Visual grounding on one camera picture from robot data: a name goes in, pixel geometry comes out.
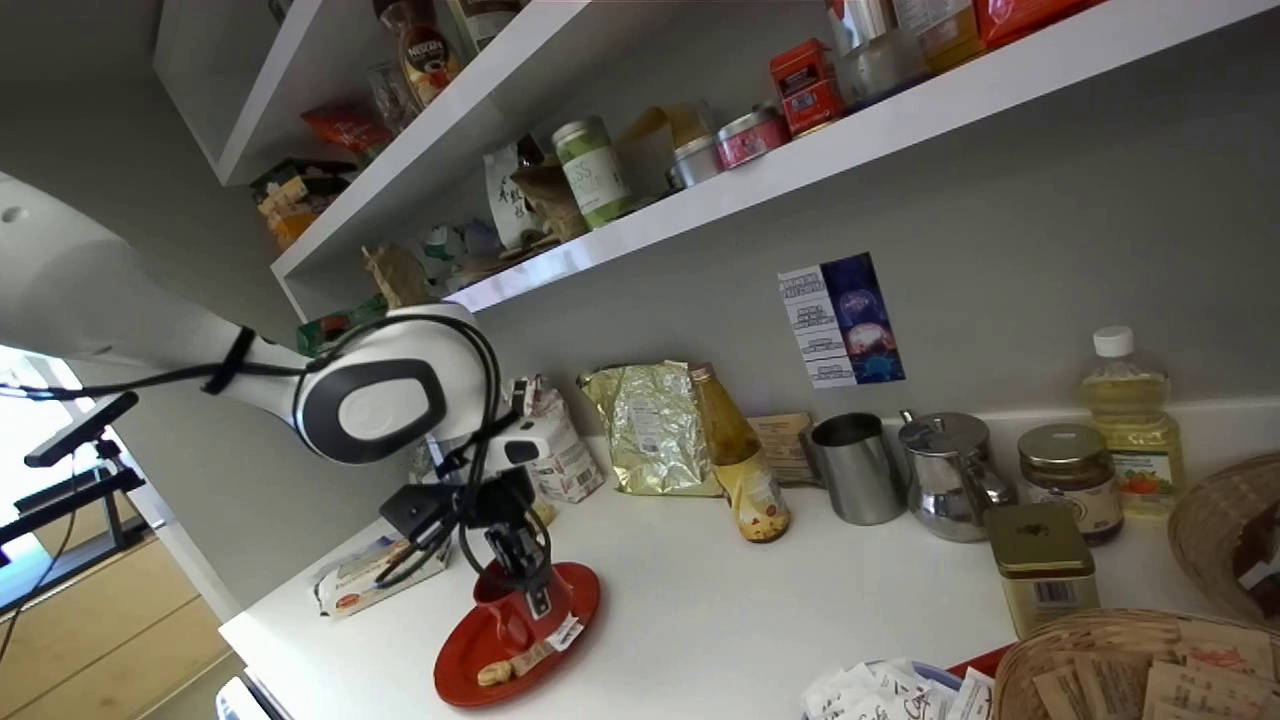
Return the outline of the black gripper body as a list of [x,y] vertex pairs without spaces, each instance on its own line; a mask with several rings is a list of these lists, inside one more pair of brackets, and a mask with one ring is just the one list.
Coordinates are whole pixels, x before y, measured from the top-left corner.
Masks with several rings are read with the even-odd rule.
[[535,492],[524,466],[469,483],[455,498],[459,525],[481,527],[513,575],[535,575],[549,568],[549,527],[533,498]]

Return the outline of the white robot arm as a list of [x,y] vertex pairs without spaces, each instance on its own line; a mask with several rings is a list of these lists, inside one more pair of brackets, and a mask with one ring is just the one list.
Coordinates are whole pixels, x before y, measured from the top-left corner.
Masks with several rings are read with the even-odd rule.
[[513,424],[498,359],[455,305],[390,307],[309,354],[167,291],[126,241],[72,210],[65,233],[0,236],[0,338],[136,368],[136,381],[94,385],[94,394],[197,385],[205,394],[241,401],[336,464],[375,464],[437,441],[444,457],[433,478],[385,498],[402,550],[375,589],[402,583],[459,538],[473,568],[495,570],[535,612],[553,604],[533,478],[490,464],[490,441]]

